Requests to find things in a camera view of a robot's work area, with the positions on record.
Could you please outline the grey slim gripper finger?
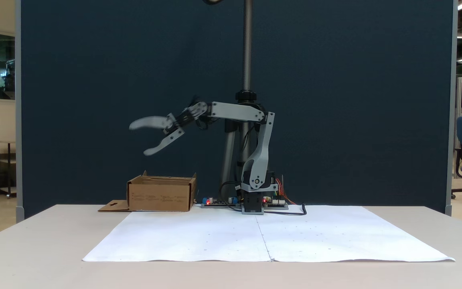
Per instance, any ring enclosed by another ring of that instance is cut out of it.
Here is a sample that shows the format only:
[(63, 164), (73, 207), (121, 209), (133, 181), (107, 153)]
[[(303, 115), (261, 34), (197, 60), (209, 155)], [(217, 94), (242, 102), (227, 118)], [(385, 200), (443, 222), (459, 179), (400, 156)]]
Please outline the grey slim gripper finger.
[(157, 145), (156, 147), (150, 148), (150, 149), (146, 149), (143, 152), (143, 154), (145, 156), (151, 156), (151, 155), (158, 153), (159, 151), (163, 150), (165, 147), (169, 146), (171, 143), (176, 141), (176, 139), (179, 139), (180, 137), (182, 137), (184, 133), (185, 131), (181, 128), (173, 130), (172, 133), (170, 133), (164, 139), (161, 140), (159, 145)]

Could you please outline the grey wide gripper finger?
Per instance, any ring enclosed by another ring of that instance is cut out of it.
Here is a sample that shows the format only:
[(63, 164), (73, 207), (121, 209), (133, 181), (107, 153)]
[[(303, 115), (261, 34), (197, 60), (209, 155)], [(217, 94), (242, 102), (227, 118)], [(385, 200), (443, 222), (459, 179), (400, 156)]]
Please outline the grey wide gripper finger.
[(143, 128), (152, 128), (157, 130), (171, 131), (176, 130), (176, 119), (172, 115), (168, 116), (149, 116), (140, 118), (130, 123), (130, 130), (139, 130)]

